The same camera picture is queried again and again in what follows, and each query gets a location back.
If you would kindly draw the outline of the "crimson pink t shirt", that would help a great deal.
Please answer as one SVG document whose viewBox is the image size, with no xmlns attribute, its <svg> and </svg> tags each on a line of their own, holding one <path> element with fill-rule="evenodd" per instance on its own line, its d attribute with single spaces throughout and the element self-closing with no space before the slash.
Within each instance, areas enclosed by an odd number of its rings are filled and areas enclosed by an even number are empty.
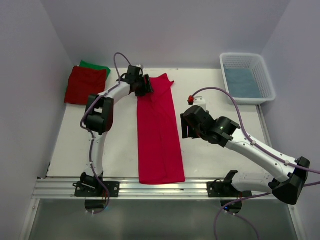
<svg viewBox="0 0 320 240">
<path fill-rule="evenodd" d="M 166 73 L 152 77 L 154 92 L 137 99 L 138 177 L 144 185 L 182 183 L 186 180 L 173 81 Z"/>
</svg>

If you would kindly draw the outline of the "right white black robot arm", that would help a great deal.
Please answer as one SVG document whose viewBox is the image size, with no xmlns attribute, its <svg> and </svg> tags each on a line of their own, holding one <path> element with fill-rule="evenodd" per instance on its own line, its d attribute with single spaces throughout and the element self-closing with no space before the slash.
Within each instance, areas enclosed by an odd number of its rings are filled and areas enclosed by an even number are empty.
<svg viewBox="0 0 320 240">
<path fill-rule="evenodd" d="M 255 138 L 227 117 L 213 119 L 201 106 L 193 105 L 180 115 L 182 137 L 202 139 L 234 151 L 258 166 L 261 173 L 231 170 L 223 181 L 207 183 L 209 197 L 237 197 L 248 192 L 274 195 L 285 204 L 295 205 L 308 179 L 310 161 L 284 155 Z"/>
</svg>

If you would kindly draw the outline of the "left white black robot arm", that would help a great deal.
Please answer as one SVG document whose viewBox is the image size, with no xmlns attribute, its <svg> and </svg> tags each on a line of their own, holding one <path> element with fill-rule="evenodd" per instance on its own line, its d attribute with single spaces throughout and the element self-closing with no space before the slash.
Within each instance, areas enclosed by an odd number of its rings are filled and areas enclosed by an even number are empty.
<svg viewBox="0 0 320 240">
<path fill-rule="evenodd" d="M 141 65 L 129 65 L 110 89 L 88 97 L 80 127 L 89 132 L 89 162 L 81 174 L 80 182 L 92 196 L 103 193 L 103 153 L 108 132 L 114 123 L 114 107 L 121 99 L 134 93 L 143 97 L 152 93 L 150 77 L 143 73 Z"/>
</svg>

